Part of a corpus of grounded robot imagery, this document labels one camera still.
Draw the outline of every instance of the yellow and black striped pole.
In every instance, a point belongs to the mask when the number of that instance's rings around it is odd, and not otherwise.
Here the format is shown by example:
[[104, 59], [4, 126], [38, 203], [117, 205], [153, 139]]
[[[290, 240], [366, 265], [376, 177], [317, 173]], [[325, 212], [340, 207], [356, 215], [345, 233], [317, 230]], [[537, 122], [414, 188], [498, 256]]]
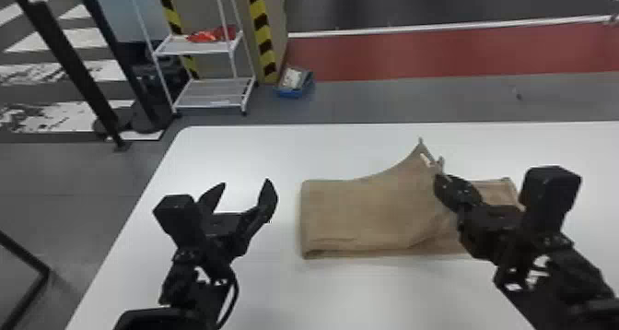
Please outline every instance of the yellow and black striped pole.
[[[179, 13], [176, 12], [176, 8], [174, 7], [174, 3], [172, 0], [160, 0], [161, 5], [163, 6], [163, 12], [166, 15], [166, 20], [168, 21], [169, 28], [172, 30], [173, 34], [182, 35], [182, 24], [181, 17]], [[182, 55], [181, 56], [182, 64], [185, 68], [192, 74], [193, 78], [200, 78], [198, 75], [198, 64], [195, 62], [195, 59], [190, 55]]]
[[264, 82], [275, 83], [277, 81], [277, 63], [264, 0], [250, 0], [250, 15], [260, 51], [260, 64], [264, 73]]

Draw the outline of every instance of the black pole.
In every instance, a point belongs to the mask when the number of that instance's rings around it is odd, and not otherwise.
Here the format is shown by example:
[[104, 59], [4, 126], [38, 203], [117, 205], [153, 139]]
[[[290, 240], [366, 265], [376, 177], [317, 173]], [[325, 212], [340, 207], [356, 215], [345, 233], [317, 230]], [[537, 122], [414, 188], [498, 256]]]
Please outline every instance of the black pole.
[[5, 322], [0, 325], [0, 330], [9, 330], [15, 328], [19, 320], [23, 317], [24, 313], [28, 310], [28, 307], [32, 304], [34, 299], [39, 295], [42, 288], [50, 278], [51, 269], [39, 258], [32, 255], [24, 247], [20, 246], [17, 242], [13, 241], [10, 237], [4, 234], [0, 230], [0, 245], [5, 247], [9, 252], [14, 254], [19, 260], [34, 268], [39, 273], [37, 279], [30, 285], [28, 292], [19, 300], [18, 304], [11, 311], [6, 318]]
[[47, 46], [63, 66], [64, 71], [69, 75], [77, 90], [79, 90], [88, 105], [90, 105], [92, 111], [99, 117], [106, 132], [114, 140], [118, 149], [125, 148], [126, 143], [118, 134], [118, 116], [111, 109], [99, 86], [92, 79], [76, 50], [64, 35], [50, 8], [43, 2], [15, 1], [45, 43], [47, 43]]
[[114, 54], [114, 58], [116, 58], [116, 61], [121, 66], [124, 76], [127, 77], [129, 85], [134, 90], [137, 101], [142, 106], [142, 110], [144, 110], [146, 117], [148, 117], [148, 120], [152, 123], [155, 123], [159, 117], [150, 102], [148, 102], [146, 92], [137, 81], [137, 76], [135, 75], [133, 68], [127, 64], [126, 59], [121, 54], [121, 50], [118, 46], [118, 40], [116, 40], [116, 36], [111, 30], [110, 23], [105, 18], [105, 15], [103, 15], [103, 9], [101, 9], [99, 0], [84, 0], [84, 6], [86, 6], [86, 9], [95, 20], [97, 27], [101, 31], [101, 34], [103, 34], [103, 38], [105, 38], [105, 41], [110, 47], [111, 53]]

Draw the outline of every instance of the red object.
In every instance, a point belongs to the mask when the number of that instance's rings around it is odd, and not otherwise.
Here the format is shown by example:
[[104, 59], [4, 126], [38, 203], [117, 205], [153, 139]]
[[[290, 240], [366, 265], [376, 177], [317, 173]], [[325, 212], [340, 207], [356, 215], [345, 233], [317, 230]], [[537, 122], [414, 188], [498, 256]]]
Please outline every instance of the red object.
[[602, 24], [290, 39], [287, 62], [318, 81], [619, 71]]
[[214, 42], [217, 41], [217, 38], [210, 31], [196, 31], [188, 36], [187, 40], [191, 42]]
[[[213, 35], [215, 35], [215, 37], [219, 41], [225, 41], [226, 40], [226, 34], [224, 34], [224, 27], [217, 27], [217, 28], [213, 29]], [[237, 27], [236, 26], [228, 25], [228, 37], [231, 40], [237, 39]]]
[[[233, 26], [233, 25], [228, 26], [228, 37], [231, 40], [235, 40], [237, 38], [236, 26]], [[192, 35], [188, 36], [187, 40], [191, 42], [225, 41], [226, 34], [224, 33], [224, 27], [217, 27], [211, 30], [196, 31]]]

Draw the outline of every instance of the shelf rack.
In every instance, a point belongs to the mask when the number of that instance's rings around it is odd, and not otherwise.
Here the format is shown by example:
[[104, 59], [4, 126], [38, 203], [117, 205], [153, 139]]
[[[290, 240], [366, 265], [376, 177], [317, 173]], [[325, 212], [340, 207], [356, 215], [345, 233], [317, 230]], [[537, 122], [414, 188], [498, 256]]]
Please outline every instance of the shelf rack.
[[[230, 39], [230, 36], [228, 35], [228, 28], [223, 28], [225, 39], [218, 42], [191, 42], [187, 41], [187, 35], [174, 34], [170, 30], [168, 37], [166, 37], [165, 40], [155, 49], [151, 43], [150, 37], [148, 36], [146, 24], [140, 13], [138, 4], [135, 0], [132, 0], [140, 28], [146, 38], [146, 45], [152, 54], [152, 59], [158, 71], [158, 76], [168, 99], [169, 106], [174, 113], [176, 113], [178, 109], [239, 107], [243, 115], [247, 114], [247, 103], [250, 99], [251, 91], [256, 85], [256, 73], [253, 68], [253, 63], [249, 61], [248, 63], [251, 69], [251, 76], [239, 77], [235, 60], [235, 52], [237, 51], [239, 44], [243, 43], [247, 54], [247, 59], [251, 59], [251, 55], [250, 48], [247, 44], [247, 38], [243, 34], [243, 26], [240, 21], [237, 3], [235, 0], [230, 0], [230, 2], [232, 4], [232, 10], [234, 11], [236, 25], [239, 29], [236, 33], [235, 39]], [[228, 24], [222, 0], [217, 0], [217, 7], [219, 9], [221, 25], [225, 27]], [[161, 72], [161, 68], [159, 66], [158, 59], [160, 57], [189, 55], [207, 56], [209, 54], [225, 53], [228, 54], [232, 77], [194, 79], [190, 71], [186, 69], [189, 80], [176, 100], [171, 97], [168, 84], [166, 83], [165, 77], [163, 77], [163, 73]]]

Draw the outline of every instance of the folded fabric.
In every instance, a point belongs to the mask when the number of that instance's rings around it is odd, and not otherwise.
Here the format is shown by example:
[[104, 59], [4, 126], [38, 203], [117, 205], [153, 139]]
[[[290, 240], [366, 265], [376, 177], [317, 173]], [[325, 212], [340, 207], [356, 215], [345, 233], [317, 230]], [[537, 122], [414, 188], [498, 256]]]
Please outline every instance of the folded fabric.
[[[420, 140], [394, 167], [354, 180], [301, 186], [300, 240], [305, 258], [463, 253], [455, 215], [434, 196], [442, 172]], [[491, 205], [518, 205], [510, 179], [473, 183]]]

